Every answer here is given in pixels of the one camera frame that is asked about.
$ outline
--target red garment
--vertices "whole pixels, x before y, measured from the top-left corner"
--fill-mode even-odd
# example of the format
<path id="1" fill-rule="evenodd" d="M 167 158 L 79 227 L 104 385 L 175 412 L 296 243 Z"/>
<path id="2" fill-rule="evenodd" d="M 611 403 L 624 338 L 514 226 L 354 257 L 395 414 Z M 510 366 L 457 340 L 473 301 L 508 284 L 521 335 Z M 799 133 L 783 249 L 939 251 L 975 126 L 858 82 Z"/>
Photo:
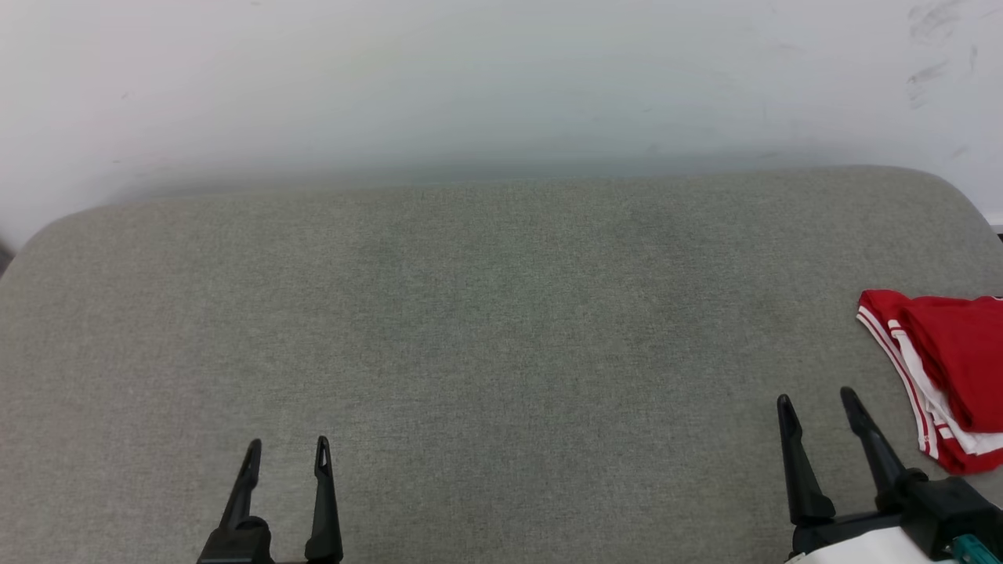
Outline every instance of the red garment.
<path id="1" fill-rule="evenodd" d="M 965 431 L 1003 432 L 1003 300 L 868 290 L 861 306 L 898 320 L 915 341 L 923 366 Z"/>

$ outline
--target white wall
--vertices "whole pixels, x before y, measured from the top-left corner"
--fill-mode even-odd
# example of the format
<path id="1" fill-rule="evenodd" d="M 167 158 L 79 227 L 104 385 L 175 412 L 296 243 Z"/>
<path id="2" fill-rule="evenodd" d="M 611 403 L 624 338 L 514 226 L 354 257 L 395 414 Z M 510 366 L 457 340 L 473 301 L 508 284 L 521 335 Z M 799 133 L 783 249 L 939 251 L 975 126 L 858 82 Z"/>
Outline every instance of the white wall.
<path id="1" fill-rule="evenodd" d="M 1003 0 L 4 0 L 0 240 L 171 192 L 871 163 L 1003 225 Z"/>

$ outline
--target gray fabric tabletop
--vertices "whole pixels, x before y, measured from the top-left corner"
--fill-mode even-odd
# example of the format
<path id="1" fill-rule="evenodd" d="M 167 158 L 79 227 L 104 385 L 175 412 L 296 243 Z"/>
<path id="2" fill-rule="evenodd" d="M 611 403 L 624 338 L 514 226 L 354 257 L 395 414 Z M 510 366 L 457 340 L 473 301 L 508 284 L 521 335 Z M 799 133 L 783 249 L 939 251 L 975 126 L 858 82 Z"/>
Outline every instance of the gray fabric tabletop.
<path id="1" fill-rule="evenodd" d="M 874 497 L 842 385 L 942 476 L 855 319 L 882 287 L 1003 294 L 1003 245 L 883 168 L 75 215 L 0 279 L 3 559 L 194 562 L 261 438 L 302 560 L 323 434 L 346 563 L 780 562 L 779 393 L 841 512 Z"/>

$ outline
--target stack of folded clothes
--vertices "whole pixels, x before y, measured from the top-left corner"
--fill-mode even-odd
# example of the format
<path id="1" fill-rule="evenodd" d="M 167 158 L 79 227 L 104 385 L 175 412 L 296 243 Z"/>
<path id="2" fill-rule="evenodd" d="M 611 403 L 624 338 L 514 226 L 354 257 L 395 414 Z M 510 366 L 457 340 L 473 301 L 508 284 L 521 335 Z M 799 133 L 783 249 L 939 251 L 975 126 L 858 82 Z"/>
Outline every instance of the stack of folded clothes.
<path id="1" fill-rule="evenodd" d="M 1003 299 L 867 290 L 857 318 L 902 377 L 920 451 L 953 474 L 1003 464 Z"/>

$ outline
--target red folded shirt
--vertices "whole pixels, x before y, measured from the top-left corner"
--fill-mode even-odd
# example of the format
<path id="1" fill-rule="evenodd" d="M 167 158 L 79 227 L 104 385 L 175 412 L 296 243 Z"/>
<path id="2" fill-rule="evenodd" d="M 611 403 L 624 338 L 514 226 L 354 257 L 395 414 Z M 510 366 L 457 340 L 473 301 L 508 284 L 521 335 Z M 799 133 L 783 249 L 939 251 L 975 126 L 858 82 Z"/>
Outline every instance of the red folded shirt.
<path id="1" fill-rule="evenodd" d="M 959 474 L 1003 464 L 1003 300 L 868 290 L 858 319 L 902 376 L 921 451 Z"/>

